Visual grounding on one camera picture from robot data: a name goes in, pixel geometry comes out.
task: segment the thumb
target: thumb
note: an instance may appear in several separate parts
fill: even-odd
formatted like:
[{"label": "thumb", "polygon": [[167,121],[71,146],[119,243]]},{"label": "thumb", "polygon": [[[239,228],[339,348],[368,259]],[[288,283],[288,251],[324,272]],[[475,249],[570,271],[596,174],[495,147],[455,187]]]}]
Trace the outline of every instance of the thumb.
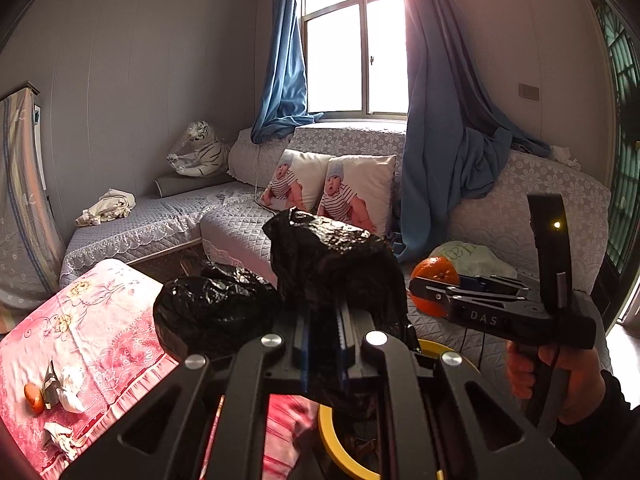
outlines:
[{"label": "thumb", "polygon": [[[538,350],[538,357],[544,364],[551,366],[557,351],[557,345],[541,346]],[[588,366],[591,353],[587,350],[563,346],[560,349],[556,367],[569,371],[584,370]]]}]

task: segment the stuffed tiger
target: stuffed tiger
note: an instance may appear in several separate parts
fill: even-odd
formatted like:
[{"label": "stuffed tiger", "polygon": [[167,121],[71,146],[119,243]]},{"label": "stuffed tiger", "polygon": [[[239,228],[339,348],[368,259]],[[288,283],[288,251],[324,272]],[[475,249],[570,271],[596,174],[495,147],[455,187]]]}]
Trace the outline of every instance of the stuffed tiger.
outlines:
[{"label": "stuffed tiger", "polygon": [[172,168],[185,176],[209,176],[221,171],[226,165],[229,146],[223,144],[205,121],[195,121],[182,134],[182,142],[174,146],[189,151],[185,155],[169,153],[166,160]]}]

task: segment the curtain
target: curtain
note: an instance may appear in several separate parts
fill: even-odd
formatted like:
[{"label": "curtain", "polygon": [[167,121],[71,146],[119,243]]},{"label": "curtain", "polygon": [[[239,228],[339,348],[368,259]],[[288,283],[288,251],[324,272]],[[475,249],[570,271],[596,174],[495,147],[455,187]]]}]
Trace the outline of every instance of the curtain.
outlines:
[{"label": "curtain", "polygon": [[282,139],[297,126],[311,124],[322,116],[309,115],[306,109],[305,60],[296,0],[272,0],[271,5],[271,51],[260,112],[251,132],[255,144]]},{"label": "curtain", "polygon": [[33,93],[0,102],[0,334],[58,291],[65,246],[47,205],[33,141]]},{"label": "curtain", "polygon": [[449,211],[493,187],[510,148],[547,156],[491,101],[454,0],[404,0],[409,111],[402,163],[402,262],[446,240]]}]

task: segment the blue curtain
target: blue curtain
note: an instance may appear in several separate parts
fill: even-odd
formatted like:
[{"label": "blue curtain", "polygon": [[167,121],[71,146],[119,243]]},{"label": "blue curtain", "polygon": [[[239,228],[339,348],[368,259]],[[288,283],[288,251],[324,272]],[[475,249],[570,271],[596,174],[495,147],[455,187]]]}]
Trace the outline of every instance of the blue curtain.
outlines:
[{"label": "blue curtain", "polygon": [[305,60],[302,55],[296,0],[273,0],[273,31],[260,112],[251,140],[261,144],[281,139],[297,126],[311,124],[322,114],[306,110]]},{"label": "blue curtain", "polygon": [[409,111],[402,164],[399,260],[446,240],[461,198],[482,198],[510,148],[547,156],[492,103],[476,71],[454,0],[404,0]]}]

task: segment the handle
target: handle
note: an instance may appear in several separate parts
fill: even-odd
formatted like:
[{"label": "handle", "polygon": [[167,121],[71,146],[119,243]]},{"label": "handle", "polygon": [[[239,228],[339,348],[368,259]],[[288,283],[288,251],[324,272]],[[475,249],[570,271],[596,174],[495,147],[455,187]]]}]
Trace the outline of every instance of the handle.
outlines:
[{"label": "handle", "polygon": [[556,430],[558,416],[566,397],[570,372],[562,368],[552,368],[538,358],[538,347],[518,345],[518,351],[528,356],[535,364],[533,395],[524,401],[523,411],[527,420],[546,437]]}]

